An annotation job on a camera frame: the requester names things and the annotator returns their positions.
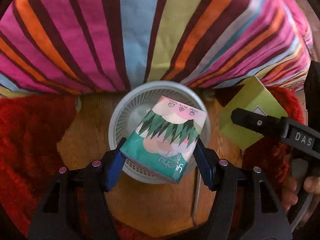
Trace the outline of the red shaggy rug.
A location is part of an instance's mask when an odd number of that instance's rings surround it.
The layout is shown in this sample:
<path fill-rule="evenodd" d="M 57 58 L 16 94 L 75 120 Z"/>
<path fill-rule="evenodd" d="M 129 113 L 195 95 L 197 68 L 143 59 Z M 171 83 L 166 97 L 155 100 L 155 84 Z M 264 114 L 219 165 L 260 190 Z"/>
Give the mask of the red shaggy rug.
<path fill-rule="evenodd" d="M 281 87 L 268 90 L 290 119 L 304 123 L 294 92 Z M 76 99 L 59 94 L 1 98 L 1 206 L 23 239 L 40 200 L 64 166 L 57 143 L 74 121 Z M 286 160 L 291 149 L 263 137 L 245 150 L 242 167 L 261 167 L 278 195 L 286 183 L 295 190 L 296 182 L 289 179 L 291 165 Z"/>

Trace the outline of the green tissue pack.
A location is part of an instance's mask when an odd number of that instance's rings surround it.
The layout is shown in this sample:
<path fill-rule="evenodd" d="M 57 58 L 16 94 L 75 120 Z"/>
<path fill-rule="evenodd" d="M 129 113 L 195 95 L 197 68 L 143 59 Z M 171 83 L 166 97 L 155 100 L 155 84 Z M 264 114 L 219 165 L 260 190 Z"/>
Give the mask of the green tissue pack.
<path fill-rule="evenodd" d="M 120 151 L 134 164 L 170 183 L 178 183 L 206 119 L 206 112 L 161 96 Z"/>

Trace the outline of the striped colourful bed sheet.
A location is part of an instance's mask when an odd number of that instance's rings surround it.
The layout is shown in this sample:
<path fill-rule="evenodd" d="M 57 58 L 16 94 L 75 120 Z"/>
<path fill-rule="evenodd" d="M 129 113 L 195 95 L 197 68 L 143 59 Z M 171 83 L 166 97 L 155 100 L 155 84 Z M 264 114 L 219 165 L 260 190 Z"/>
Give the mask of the striped colourful bed sheet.
<path fill-rule="evenodd" d="M 1 95 L 190 88 L 297 89 L 312 32 L 294 0 L 12 0 L 1 18 Z"/>

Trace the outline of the white plastic waste basket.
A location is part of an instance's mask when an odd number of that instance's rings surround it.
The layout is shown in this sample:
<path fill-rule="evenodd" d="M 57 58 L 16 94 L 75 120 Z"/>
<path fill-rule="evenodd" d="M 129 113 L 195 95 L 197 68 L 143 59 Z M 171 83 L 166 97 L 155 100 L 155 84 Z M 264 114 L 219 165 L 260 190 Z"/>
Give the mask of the white plastic waste basket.
<path fill-rule="evenodd" d="M 200 97 L 190 88 L 180 83 L 172 81 L 152 81 L 145 83 L 133 89 L 117 104 L 108 127 L 108 143 L 111 150 L 117 148 L 122 138 L 128 138 L 162 95 L 208 112 Z M 204 146 L 209 145 L 210 134 L 210 118 L 207 117 L 200 135 Z M 196 166 L 196 161 L 192 156 L 183 175 L 185 176 L 193 171 Z M 158 175 L 154 176 L 149 171 L 133 164 L 129 159 L 126 160 L 123 171 L 130 177 L 143 183 L 169 183 Z"/>

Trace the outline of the green cleansing oil box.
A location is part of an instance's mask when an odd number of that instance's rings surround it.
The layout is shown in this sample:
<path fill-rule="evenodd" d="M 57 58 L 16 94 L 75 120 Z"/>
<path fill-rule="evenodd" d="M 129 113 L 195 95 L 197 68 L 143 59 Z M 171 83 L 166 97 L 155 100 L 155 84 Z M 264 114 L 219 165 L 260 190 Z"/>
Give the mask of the green cleansing oil box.
<path fill-rule="evenodd" d="M 231 114 L 236 108 L 275 118 L 288 116 L 285 109 L 263 83 L 256 76 L 250 77 L 244 87 L 223 108 L 219 121 L 220 132 L 241 150 L 256 143 L 263 135 L 234 124 Z"/>

